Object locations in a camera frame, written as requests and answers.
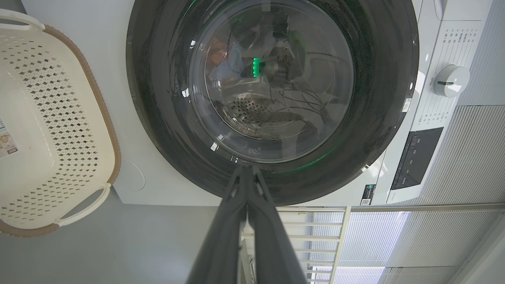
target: black sticker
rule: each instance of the black sticker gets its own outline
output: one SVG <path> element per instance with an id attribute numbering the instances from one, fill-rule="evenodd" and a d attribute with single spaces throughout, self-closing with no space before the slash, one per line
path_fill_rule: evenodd
<path id="1" fill-rule="evenodd" d="M 374 197 L 375 184 L 367 184 L 360 205 L 370 205 Z"/>

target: washing machine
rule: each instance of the washing machine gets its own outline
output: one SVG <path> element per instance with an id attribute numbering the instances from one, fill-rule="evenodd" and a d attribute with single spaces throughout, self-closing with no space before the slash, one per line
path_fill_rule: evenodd
<path id="1" fill-rule="evenodd" d="M 191 206 L 240 165 L 279 206 L 417 197 L 491 2 L 23 1 L 95 74 L 122 202 Z"/>

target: white plastic basket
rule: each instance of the white plastic basket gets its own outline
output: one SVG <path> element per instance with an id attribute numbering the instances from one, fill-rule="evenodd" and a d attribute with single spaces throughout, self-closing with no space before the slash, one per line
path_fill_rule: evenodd
<path id="1" fill-rule="evenodd" d="M 99 207 L 119 170 L 105 104 L 80 51 L 57 30 L 0 9 L 0 231 L 37 236 Z M 100 197 L 62 219 L 98 190 Z"/>

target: white dial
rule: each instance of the white dial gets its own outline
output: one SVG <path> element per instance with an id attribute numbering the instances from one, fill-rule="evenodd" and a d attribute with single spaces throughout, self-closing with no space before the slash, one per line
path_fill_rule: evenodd
<path id="1" fill-rule="evenodd" d="M 455 98 L 465 90 L 469 81 L 468 68 L 449 65 L 438 73 L 433 89 L 439 96 Z"/>

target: washing machine door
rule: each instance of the washing machine door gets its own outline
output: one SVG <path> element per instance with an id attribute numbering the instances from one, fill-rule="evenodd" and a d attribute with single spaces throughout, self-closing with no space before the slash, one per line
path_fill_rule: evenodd
<path id="1" fill-rule="evenodd" d="M 221 196 L 258 165 L 279 205 L 326 195 L 385 150 L 419 59 L 409 0 L 142 0 L 127 62 L 139 116 Z"/>

